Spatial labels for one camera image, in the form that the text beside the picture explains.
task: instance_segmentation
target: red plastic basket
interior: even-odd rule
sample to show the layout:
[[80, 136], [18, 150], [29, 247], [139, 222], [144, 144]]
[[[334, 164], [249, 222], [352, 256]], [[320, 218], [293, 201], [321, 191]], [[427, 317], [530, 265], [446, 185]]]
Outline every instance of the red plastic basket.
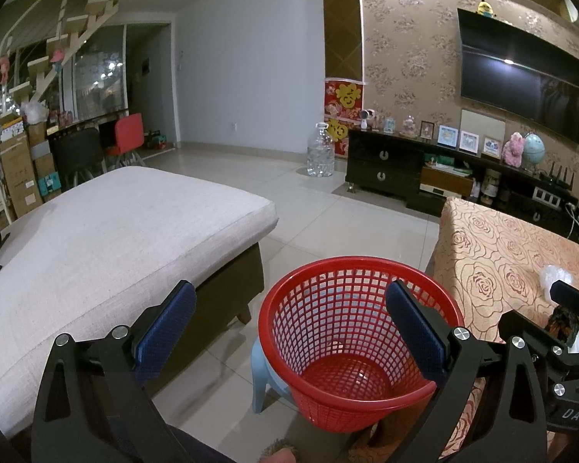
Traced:
[[264, 354], [317, 427], [361, 430], [435, 391], [386, 310], [384, 292], [398, 278], [451, 326], [463, 325], [457, 304], [437, 282], [377, 257], [311, 263], [266, 296], [259, 314]]

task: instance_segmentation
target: flat screen tv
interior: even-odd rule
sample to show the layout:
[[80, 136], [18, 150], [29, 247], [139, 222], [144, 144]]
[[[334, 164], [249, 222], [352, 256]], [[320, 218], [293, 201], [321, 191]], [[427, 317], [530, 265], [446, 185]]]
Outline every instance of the flat screen tv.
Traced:
[[579, 144], [579, 59], [522, 29], [459, 9], [461, 96]]

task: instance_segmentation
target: yellow plush toy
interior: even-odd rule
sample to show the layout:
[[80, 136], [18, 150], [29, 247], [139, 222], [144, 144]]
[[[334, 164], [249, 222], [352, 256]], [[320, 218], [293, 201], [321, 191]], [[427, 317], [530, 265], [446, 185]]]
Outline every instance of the yellow plush toy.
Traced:
[[476, 11], [476, 13], [485, 17], [497, 17], [493, 13], [493, 7], [485, 0], [480, 0], [479, 9]]

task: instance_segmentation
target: basket rim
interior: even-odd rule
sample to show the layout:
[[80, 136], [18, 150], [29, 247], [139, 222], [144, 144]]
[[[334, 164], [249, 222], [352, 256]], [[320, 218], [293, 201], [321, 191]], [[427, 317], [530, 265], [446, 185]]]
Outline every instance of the basket rim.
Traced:
[[283, 276], [273, 287], [269, 290], [268, 294], [264, 298], [264, 302], [262, 303], [262, 307], [259, 312], [258, 318], [258, 335], [260, 339], [260, 343], [262, 345], [262, 349], [264, 350], [264, 355], [266, 359], [269, 361], [272, 368], [276, 371], [277, 374], [283, 379], [285, 382], [288, 383], [289, 386], [295, 388], [301, 394], [310, 397], [317, 402], [324, 404], [328, 407], [332, 407], [334, 409], [341, 409], [343, 411], [351, 411], [351, 412], [365, 412], [365, 411], [379, 411], [379, 410], [390, 410], [399, 407], [406, 407], [410, 406], [424, 398], [427, 398], [429, 395], [433, 394], [436, 389], [435, 382], [427, 382], [426, 385], [418, 388], [415, 391], [406, 393], [404, 395], [399, 395], [397, 397], [393, 397], [390, 399], [382, 399], [382, 400], [357, 400], [357, 399], [347, 399], [344, 397], [339, 397], [332, 393], [320, 390], [315, 386], [311, 385], [310, 383], [306, 382], [302, 377], [300, 377], [297, 373], [292, 371], [290, 367], [285, 363], [283, 358], [281, 358], [280, 353], [278, 352], [276, 346], [274, 345], [274, 337], [272, 336], [272, 317], [273, 313], [271, 312], [273, 303], [278, 301], [281, 296], [279, 293], [285, 287], [290, 288], [293, 286], [293, 280], [298, 276], [303, 274], [306, 271], [311, 271], [314, 269], [323, 269], [325, 266], [331, 264], [331, 262], [335, 263], [338, 261], [344, 262], [358, 262], [358, 263], [376, 263], [376, 264], [384, 264], [387, 266], [395, 266], [395, 267], [402, 267], [403, 270], [407, 270], [412, 272], [413, 275], [417, 275], [419, 278], [426, 279], [429, 284], [435, 286], [440, 291], [444, 292], [448, 295], [449, 302], [452, 305], [452, 310], [455, 313], [456, 317], [456, 325], [457, 326], [464, 326], [463, 315], [461, 310], [459, 309], [459, 305], [457, 302], [450, 296], [448, 291], [442, 287], [441, 284], [437, 283], [435, 280], [428, 277], [425, 273], [412, 268], [403, 263], [399, 263], [397, 261], [393, 261], [390, 259], [382, 258], [382, 257], [372, 257], [372, 256], [337, 256], [337, 257], [329, 257], [326, 259], [320, 259], [318, 261], [314, 261], [312, 263], [303, 265], [292, 272], [289, 272], [287, 275]]

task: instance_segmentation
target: photo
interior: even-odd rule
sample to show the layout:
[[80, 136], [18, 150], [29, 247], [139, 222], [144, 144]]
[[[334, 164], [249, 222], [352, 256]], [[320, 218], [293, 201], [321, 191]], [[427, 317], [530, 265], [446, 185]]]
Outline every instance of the photo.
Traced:
[[461, 131], [461, 137], [459, 141], [459, 149], [463, 151], [469, 151], [475, 155], [479, 152], [479, 140], [480, 136], [478, 134], [472, 134], [471, 132]]
[[424, 120], [420, 122], [420, 137], [423, 139], [433, 139], [433, 131], [435, 130], [435, 123], [425, 122]]
[[458, 135], [459, 131], [457, 129], [453, 127], [447, 127], [446, 125], [440, 125], [440, 131], [438, 132], [438, 144], [444, 144], [445, 146], [456, 148]]
[[500, 158], [502, 156], [502, 142], [500, 140], [485, 136], [483, 155], [489, 155], [490, 157], [496, 159]]
[[386, 123], [384, 123], [384, 134], [392, 134], [394, 132], [394, 118], [387, 118]]

